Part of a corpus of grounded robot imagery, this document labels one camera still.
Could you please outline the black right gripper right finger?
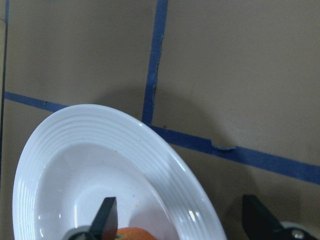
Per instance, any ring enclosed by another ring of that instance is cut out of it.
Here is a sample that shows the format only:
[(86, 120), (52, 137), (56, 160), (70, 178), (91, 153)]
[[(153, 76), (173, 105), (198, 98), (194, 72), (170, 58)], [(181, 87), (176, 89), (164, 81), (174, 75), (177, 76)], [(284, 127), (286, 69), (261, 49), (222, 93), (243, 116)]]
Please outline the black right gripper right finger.
[(280, 222), (252, 194), (242, 196), (242, 228), (250, 240), (316, 240), (304, 227)]

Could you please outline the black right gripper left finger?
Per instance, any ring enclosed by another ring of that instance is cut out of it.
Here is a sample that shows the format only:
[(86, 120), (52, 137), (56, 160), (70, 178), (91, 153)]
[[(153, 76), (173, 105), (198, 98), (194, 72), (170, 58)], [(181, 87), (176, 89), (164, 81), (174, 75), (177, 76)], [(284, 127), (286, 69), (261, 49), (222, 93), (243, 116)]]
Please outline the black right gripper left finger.
[(100, 205), (91, 225), (69, 230), (64, 240), (115, 240), (118, 231), (116, 197), (106, 197)]

